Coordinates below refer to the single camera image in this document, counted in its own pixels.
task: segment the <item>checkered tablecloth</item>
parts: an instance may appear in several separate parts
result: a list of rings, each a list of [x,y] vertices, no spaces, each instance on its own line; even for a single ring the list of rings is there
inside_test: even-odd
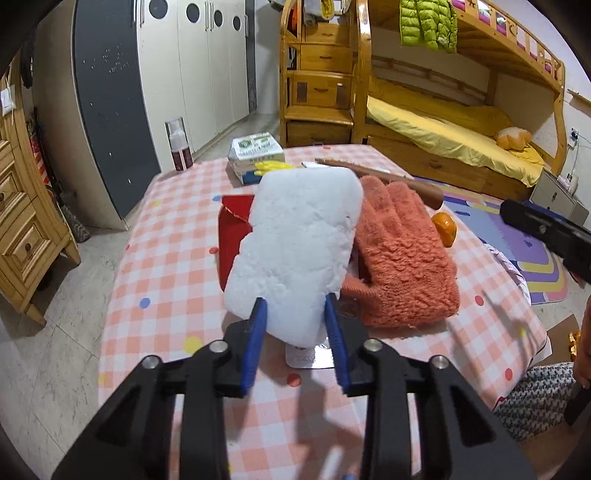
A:
[[[349,160],[404,174],[367,145],[292,148],[287,161],[315,157]],[[154,179],[142,201],[119,265],[102,337],[99,399],[103,403],[131,369],[151,353],[184,358],[223,336],[231,316],[223,308],[216,269],[220,196],[240,188],[227,159],[194,165]],[[441,353],[492,408],[506,396],[546,341],[546,332],[509,275],[481,241],[454,216],[461,306],[429,330],[370,332],[402,355],[427,360]],[[357,473],[366,400],[348,399],[334,371],[293,370],[285,347],[267,336],[256,382],[244,400],[225,400],[232,478],[341,479]],[[171,468],[178,472],[177,415]],[[411,407],[413,471],[420,469],[418,424]]]

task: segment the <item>colorful floor mat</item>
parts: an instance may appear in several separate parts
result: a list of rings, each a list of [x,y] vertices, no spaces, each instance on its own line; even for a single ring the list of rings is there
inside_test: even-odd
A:
[[[532,304],[562,301],[567,295],[566,272],[560,259],[545,245],[503,223],[501,200],[429,180],[443,189],[447,207],[456,213],[483,242],[503,252],[521,271],[530,289]]]

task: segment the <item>metal screw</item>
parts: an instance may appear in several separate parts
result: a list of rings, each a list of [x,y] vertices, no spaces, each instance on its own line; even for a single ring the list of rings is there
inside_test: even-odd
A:
[[[431,363],[435,368],[438,368],[439,370],[443,370],[449,367],[449,360],[445,358],[443,355],[435,355],[433,358],[431,358]]]
[[[377,338],[370,338],[363,342],[363,348],[370,352],[379,352],[382,349],[382,342]]]
[[[160,364],[160,358],[158,358],[156,355],[145,356],[144,359],[142,360],[142,367],[144,367],[148,370],[152,370],[153,368],[156,368],[159,364]]]
[[[211,342],[209,349],[213,353],[224,353],[226,350],[228,350],[228,344],[223,340],[216,340],[215,342]]]

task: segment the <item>orange knitted glove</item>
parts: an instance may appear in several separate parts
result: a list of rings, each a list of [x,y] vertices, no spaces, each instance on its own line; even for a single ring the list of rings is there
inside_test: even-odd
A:
[[[378,327],[417,327],[460,307],[456,265],[448,257],[425,205],[404,183],[385,186],[363,177],[355,242],[369,284],[347,275],[342,293],[362,303],[362,320]]]

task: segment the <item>green puffer jacket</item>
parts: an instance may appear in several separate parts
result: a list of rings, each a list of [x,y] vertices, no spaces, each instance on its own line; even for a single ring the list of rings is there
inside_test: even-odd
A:
[[[402,45],[455,52],[457,15],[448,0],[400,0]]]

